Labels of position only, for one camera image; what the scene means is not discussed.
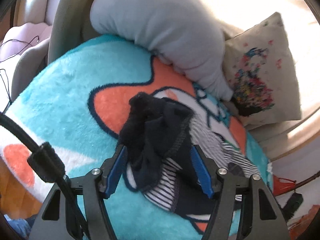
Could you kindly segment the navy striped children's pants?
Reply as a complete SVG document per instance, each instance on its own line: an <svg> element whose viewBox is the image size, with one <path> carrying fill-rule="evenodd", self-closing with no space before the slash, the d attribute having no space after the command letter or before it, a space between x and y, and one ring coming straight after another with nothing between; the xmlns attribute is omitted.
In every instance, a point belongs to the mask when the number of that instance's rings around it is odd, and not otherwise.
<svg viewBox="0 0 320 240"><path fill-rule="evenodd" d="M128 152L125 184L163 210L187 219L207 220L216 205L202 191L191 163L194 145L233 175L249 177L259 172L184 104L143 92L129 104L129 117L118 140Z"/></svg>

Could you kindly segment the red orange floor item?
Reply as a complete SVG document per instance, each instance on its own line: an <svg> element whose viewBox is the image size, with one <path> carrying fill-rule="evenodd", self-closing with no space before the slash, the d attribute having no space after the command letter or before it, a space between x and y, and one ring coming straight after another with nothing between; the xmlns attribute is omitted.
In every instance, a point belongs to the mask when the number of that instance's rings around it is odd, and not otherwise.
<svg viewBox="0 0 320 240"><path fill-rule="evenodd" d="M295 180L280 178L278 176L273 175L273 194L275 196L286 194L294 190L295 187L296 187Z"/></svg>

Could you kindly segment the turquoise cartoon fleece blanket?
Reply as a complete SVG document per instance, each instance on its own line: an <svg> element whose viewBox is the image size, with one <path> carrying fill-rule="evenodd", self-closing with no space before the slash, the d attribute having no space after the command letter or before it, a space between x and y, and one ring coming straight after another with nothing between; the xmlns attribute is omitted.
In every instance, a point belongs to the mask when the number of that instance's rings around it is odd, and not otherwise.
<svg viewBox="0 0 320 240"><path fill-rule="evenodd" d="M69 177L99 167L116 149L129 115L129 100L139 92L189 106L204 128L240 150L273 191L269 159L227 108L198 84L178 74L132 42L113 35L91 39L70 50L36 76L6 112L38 144L48 141ZM1 156L17 180L43 202L52 184L27 163L31 152L1 127ZM203 222L190 221L130 191L121 178L106 202L118 239L201 239Z"/></svg>

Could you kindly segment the beige floral print pillow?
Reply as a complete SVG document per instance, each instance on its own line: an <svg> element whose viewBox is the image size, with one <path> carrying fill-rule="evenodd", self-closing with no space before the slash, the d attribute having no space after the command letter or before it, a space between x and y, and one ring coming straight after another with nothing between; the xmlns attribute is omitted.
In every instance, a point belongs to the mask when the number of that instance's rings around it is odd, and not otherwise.
<svg viewBox="0 0 320 240"><path fill-rule="evenodd" d="M244 124L261 126L302 117L295 62L280 13L225 42L223 71Z"/></svg>

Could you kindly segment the pink padded chair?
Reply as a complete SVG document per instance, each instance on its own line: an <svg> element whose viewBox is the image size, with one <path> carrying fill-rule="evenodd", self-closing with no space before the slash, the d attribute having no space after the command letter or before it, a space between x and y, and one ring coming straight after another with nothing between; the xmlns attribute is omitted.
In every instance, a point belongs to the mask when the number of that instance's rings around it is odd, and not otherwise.
<svg viewBox="0 0 320 240"><path fill-rule="evenodd" d="M17 0L14 25L1 36L1 62L49 38L60 0Z"/></svg>

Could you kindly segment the light grey plush pillow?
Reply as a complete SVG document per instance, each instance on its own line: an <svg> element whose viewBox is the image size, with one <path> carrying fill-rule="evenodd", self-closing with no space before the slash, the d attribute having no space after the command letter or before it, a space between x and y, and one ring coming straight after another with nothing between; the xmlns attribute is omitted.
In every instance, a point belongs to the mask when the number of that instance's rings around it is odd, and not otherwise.
<svg viewBox="0 0 320 240"><path fill-rule="evenodd" d="M213 96L231 100L222 71L225 37L201 0L94 0L89 17L97 33L132 41Z"/></svg>

